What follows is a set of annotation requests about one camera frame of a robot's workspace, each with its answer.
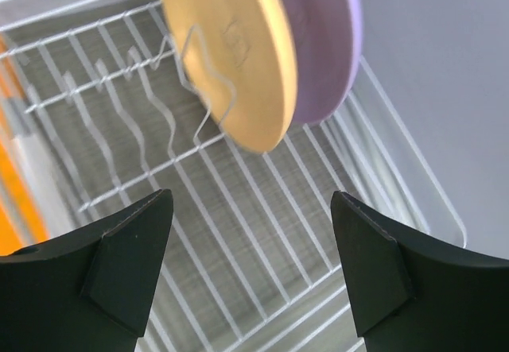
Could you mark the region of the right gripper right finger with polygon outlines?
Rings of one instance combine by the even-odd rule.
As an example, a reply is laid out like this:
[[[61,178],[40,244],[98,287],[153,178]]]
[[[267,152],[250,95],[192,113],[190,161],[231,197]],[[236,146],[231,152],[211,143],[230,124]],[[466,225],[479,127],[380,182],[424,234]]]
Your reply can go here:
[[[334,235],[369,351],[505,351],[508,262],[431,237],[344,191]]]

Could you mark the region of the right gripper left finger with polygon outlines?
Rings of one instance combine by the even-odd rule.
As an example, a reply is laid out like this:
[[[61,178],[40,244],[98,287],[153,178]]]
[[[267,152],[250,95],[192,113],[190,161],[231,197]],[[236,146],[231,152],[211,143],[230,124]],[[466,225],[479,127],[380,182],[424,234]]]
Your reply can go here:
[[[132,351],[145,334],[173,220],[158,190],[1,259],[4,351]]]

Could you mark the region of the yellow plate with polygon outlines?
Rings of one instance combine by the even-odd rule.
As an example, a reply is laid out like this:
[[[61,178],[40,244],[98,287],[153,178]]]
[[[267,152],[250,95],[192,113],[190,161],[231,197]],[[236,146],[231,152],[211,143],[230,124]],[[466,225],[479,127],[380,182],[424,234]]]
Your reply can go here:
[[[297,103],[297,60],[282,0],[162,0],[188,80],[238,145],[274,149]]]

